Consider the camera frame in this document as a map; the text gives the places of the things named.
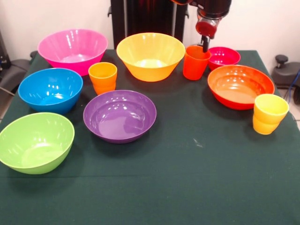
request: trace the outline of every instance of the white wall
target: white wall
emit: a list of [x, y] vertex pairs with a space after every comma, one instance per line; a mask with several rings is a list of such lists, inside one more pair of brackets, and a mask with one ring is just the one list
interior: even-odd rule
[[113, 48], [110, 0], [0, 0], [0, 30], [10, 58], [29, 58], [39, 41], [70, 28], [103, 33]]
[[[0, 0], [0, 29], [11, 59], [28, 58], [46, 35], [68, 28], [102, 32], [113, 48], [110, 0]], [[210, 46], [258, 50], [271, 71], [276, 54], [300, 60], [299, 0], [232, 0]], [[199, 42], [196, 8], [189, 6], [185, 46]]]
[[[232, 0], [229, 14], [219, 24], [210, 46], [227, 46], [237, 50], [257, 50], [267, 69], [272, 71], [277, 54], [290, 61], [300, 61], [300, 0]], [[196, 8], [189, 6], [186, 19], [185, 46], [196, 44]]]

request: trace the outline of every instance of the red bowl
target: red bowl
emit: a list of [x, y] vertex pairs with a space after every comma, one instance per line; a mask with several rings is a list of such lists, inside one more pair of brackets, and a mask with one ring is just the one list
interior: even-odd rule
[[231, 48], [213, 47], [210, 48], [211, 58], [208, 66], [214, 70], [221, 66], [234, 65], [240, 61], [240, 54]]
[[220, 103], [236, 110], [253, 109], [258, 95], [275, 91], [266, 74], [241, 65], [216, 68], [208, 76], [208, 86]]

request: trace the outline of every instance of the plastic bowl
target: plastic bowl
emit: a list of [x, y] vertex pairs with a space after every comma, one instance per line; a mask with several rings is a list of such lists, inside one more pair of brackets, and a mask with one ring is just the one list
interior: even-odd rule
[[131, 74], [147, 82], [166, 79], [184, 54], [185, 47], [179, 40], [160, 33], [134, 34], [117, 46], [117, 55]]
[[0, 161], [21, 173], [48, 173], [66, 158], [74, 135], [72, 123], [61, 115], [23, 116], [0, 133]]
[[107, 46], [106, 37], [96, 31], [72, 29], [45, 37], [37, 51], [54, 68], [71, 69], [84, 76], [91, 65], [101, 61]]
[[19, 96], [38, 112], [65, 114], [77, 102], [83, 88], [78, 73], [61, 68], [44, 69], [26, 77], [19, 86]]
[[98, 95], [85, 107], [86, 127], [103, 140], [128, 143], [145, 134], [156, 119], [153, 102], [131, 90], [114, 90]]
[[273, 81], [266, 74], [240, 65], [213, 70], [208, 76], [208, 85], [220, 103], [237, 110], [252, 109], [258, 95], [275, 91]]
[[208, 66], [214, 70], [221, 66], [234, 65], [240, 61], [240, 54], [231, 48], [213, 47], [210, 48], [211, 58]]

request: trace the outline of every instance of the blue bowl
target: blue bowl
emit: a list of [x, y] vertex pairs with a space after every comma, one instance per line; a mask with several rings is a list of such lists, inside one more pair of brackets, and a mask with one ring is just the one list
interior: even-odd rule
[[83, 88], [81, 76], [69, 69], [51, 68], [26, 77], [19, 96], [38, 112], [66, 114], [76, 104]]

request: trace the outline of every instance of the orange cup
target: orange cup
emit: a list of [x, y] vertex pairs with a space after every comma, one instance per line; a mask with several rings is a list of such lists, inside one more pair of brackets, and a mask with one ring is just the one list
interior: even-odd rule
[[187, 47], [183, 63], [183, 75], [192, 81], [199, 80], [211, 57], [210, 51], [203, 52], [203, 48], [198, 45]]
[[90, 80], [97, 95], [116, 89], [117, 67], [110, 62], [95, 63], [89, 68]]

